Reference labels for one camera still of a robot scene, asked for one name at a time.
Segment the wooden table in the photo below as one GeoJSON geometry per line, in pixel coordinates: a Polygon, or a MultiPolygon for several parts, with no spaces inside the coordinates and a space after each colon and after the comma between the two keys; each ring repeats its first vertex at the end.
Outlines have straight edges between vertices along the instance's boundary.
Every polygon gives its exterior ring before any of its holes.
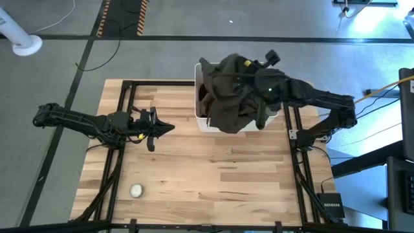
{"type": "MultiPolygon", "coordinates": [[[[122,81],[106,81],[98,115],[116,111],[122,81]]],[[[134,105],[140,109],[155,106],[159,119],[175,129],[155,140],[155,152],[149,152],[145,142],[125,147],[114,223],[137,219],[141,224],[271,226],[281,221],[283,226],[301,225],[283,110],[262,131],[230,135],[199,131],[194,87],[139,86],[134,105]],[[138,199],[129,195],[136,183],[144,187],[138,199]]],[[[301,119],[304,128],[315,125],[319,121],[316,108],[301,109],[301,119]]],[[[96,144],[99,142],[92,140],[90,146],[96,144]]],[[[324,144],[316,144],[326,150],[324,144]]],[[[102,147],[86,154],[71,219],[98,193],[106,154],[107,148],[102,147]]],[[[320,183],[332,177],[329,160],[319,150],[310,151],[309,160],[319,192],[320,183]]],[[[323,187],[326,192],[335,191],[332,180],[323,187]]],[[[312,221],[310,201],[305,192],[304,196],[312,221]]],[[[102,218],[106,206],[104,203],[102,218]]]]}

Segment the white bin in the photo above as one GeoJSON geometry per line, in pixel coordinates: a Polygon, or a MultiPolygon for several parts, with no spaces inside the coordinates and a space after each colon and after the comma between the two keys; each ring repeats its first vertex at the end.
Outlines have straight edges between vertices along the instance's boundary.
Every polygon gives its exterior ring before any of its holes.
{"type": "MultiPolygon", "coordinates": [[[[207,125],[207,118],[206,117],[200,117],[200,102],[198,100],[199,97],[199,87],[202,85],[202,70],[201,70],[201,64],[198,63],[195,65],[195,117],[197,118],[197,123],[199,125],[199,129],[202,132],[221,132],[219,128],[212,127],[207,125]]],[[[271,123],[277,116],[279,115],[279,112],[270,112],[269,117],[267,118],[265,127],[271,123]]],[[[249,132],[249,131],[259,131],[256,127],[256,121],[253,120],[251,123],[247,124],[246,127],[240,130],[240,132],[249,132]]]]}

